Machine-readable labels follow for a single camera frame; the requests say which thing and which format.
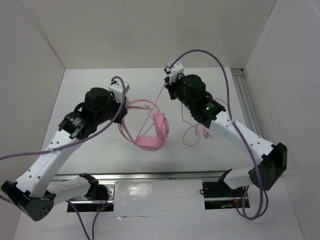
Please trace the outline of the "pink gaming headset with cable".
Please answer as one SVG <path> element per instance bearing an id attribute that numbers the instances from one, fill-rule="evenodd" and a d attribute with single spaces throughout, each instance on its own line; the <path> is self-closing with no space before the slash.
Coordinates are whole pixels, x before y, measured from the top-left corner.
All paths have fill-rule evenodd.
<path id="1" fill-rule="evenodd" d="M 158 151 L 166 145 L 167 138 L 170 133 L 170 126 L 165 114 L 160 110 L 159 106 L 157 105 L 157 100 L 151 101 L 143 98 L 134 99 L 126 103 L 125 109 L 148 111 L 148 116 L 145 119 L 136 137 L 132 137 L 124 121 L 118 124 L 118 130 L 120 134 L 128 142 L 132 143 L 133 145 L 139 147 L 144 151 L 149 152 Z M 155 136 L 147 136 L 145 133 L 141 134 L 148 119 L 152 120 L 152 124 L 145 132 L 148 133 L 151 130 L 151 128 L 154 128 Z"/>

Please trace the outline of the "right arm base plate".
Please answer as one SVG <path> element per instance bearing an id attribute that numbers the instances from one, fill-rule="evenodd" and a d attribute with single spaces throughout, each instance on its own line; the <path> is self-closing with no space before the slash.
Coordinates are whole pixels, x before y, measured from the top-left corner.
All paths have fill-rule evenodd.
<path id="1" fill-rule="evenodd" d="M 203 182 L 199 193 L 204 197 L 205 210 L 235 209 L 241 206 L 245 187 L 231 189 L 222 182 Z"/>

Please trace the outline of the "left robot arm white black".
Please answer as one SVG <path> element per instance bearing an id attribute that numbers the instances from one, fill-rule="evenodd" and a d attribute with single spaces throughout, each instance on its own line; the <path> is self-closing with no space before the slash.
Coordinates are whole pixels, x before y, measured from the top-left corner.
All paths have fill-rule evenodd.
<path id="1" fill-rule="evenodd" d="M 126 92 L 126 89 L 112 87 L 94 87 L 88 91 L 84 102 L 64 117 L 46 150 L 38 152 L 33 165 L 18 179 L 5 181 L 1 191 L 35 222 L 46 217 L 54 206 L 72 198 L 92 200 L 99 192 L 107 194 L 107 189 L 88 173 L 56 184 L 52 180 L 73 152 L 97 135 L 99 125 L 120 122 L 126 114 Z"/>

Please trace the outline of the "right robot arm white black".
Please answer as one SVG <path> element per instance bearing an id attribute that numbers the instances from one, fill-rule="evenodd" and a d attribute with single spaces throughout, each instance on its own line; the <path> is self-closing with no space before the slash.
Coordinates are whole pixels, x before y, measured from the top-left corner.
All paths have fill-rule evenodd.
<path id="1" fill-rule="evenodd" d="M 254 160 L 253 167 L 227 170 L 219 179 L 220 194 L 230 196 L 235 189 L 251 185 L 269 191 L 287 168 L 287 147 L 263 139 L 231 118 L 226 108 L 206 91 L 198 75 L 169 73 L 164 82 L 170 99 L 178 99 L 196 122 L 220 134 Z"/>

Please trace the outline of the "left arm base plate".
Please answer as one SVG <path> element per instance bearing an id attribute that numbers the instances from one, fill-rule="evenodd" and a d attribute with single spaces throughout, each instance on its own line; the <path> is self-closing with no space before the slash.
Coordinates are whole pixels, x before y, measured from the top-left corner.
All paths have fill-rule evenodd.
<path id="1" fill-rule="evenodd" d="M 104 207 L 102 212 L 113 212 L 116 183 L 106 181 L 102 185 L 103 187 L 99 187 L 98 192 L 92 199 L 85 196 L 76 196 L 69 201 L 80 213 L 93 213 L 102 207 Z"/>

